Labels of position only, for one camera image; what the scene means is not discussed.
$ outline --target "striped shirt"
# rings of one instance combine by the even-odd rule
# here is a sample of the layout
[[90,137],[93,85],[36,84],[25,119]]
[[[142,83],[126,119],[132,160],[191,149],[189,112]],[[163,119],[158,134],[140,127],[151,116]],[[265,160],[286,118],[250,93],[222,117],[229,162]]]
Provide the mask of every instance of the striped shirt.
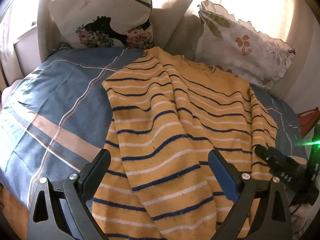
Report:
[[271,178],[252,152],[275,146],[277,126],[246,80],[153,48],[102,84],[112,162],[92,211],[107,237],[211,239],[233,204],[208,166],[213,148],[239,171]]

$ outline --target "beige curtain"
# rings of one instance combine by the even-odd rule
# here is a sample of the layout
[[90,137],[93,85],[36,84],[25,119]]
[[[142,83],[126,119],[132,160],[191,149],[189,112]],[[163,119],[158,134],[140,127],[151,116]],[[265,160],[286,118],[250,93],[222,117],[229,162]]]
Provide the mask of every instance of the beige curtain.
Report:
[[49,2],[54,0],[39,0],[37,31],[40,59],[43,62],[61,42],[60,32],[48,9]]
[[9,85],[12,85],[18,79],[24,78],[13,47],[17,37],[14,35],[14,30],[10,28],[12,26],[12,8],[13,5],[7,10],[0,23],[0,60]]

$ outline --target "curtain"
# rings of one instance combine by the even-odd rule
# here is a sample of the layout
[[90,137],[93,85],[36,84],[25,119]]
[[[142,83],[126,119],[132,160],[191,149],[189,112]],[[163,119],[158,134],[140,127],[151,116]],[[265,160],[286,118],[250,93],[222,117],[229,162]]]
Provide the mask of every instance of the curtain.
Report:
[[18,79],[24,78],[13,46],[17,37],[11,28],[12,8],[13,4],[7,10],[0,23],[0,60],[9,85],[12,85],[12,83]]
[[14,0],[0,23],[0,60],[9,85],[24,77],[14,50],[14,43],[29,31],[32,22],[36,21],[38,3],[39,0]]
[[51,1],[54,0],[39,0],[37,31],[41,62],[45,61],[62,41],[60,31],[48,9]]

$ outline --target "floral pillowcase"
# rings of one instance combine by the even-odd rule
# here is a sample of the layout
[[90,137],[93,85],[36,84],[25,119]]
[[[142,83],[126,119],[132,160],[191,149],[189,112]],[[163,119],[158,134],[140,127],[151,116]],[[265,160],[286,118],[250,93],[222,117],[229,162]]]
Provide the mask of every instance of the floral pillowcase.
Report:
[[73,48],[154,47],[151,0],[55,0],[49,10]]
[[221,5],[203,1],[199,16],[196,62],[231,69],[234,75],[267,90],[290,67],[295,51],[289,44],[256,32],[250,22],[236,21]]

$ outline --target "bed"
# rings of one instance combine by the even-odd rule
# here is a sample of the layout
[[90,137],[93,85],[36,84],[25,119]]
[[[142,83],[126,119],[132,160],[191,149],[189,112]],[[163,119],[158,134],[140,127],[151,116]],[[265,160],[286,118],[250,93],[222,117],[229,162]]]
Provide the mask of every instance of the bed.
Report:
[[[47,176],[51,181],[64,179],[74,170],[81,170],[103,148],[112,121],[112,110],[101,81],[143,55],[141,49],[95,48],[83,51],[63,45],[46,58],[51,49],[43,48],[42,58],[46,60],[19,83],[0,114],[0,121],[4,124],[2,132],[5,133],[1,136],[2,145],[5,145],[4,152],[9,153],[1,163],[1,182],[26,207],[30,207],[35,190],[31,183],[34,177]],[[109,64],[112,66],[101,73],[102,68]],[[301,136],[294,111],[277,96],[253,84],[251,88],[277,124],[276,148],[305,164],[305,150],[297,146]],[[49,127],[57,127],[61,117],[68,113],[67,109],[73,109],[73,106],[75,114],[66,121],[62,131],[68,140],[57,142],[53,148],[48,147],[55,136]],[[99,114],[92,114],[93,108],[98,109]],[[10,137],[6,131],[15,131],[10,142],[5,140]],[[18,171],[16,167],[28,168]],[[17,208],[24,210],[25,217],[28,215],[25,208]],[[70,227],[80,238],[75,226],[70,224]],[[25,232],[19,236],[23,239]]]

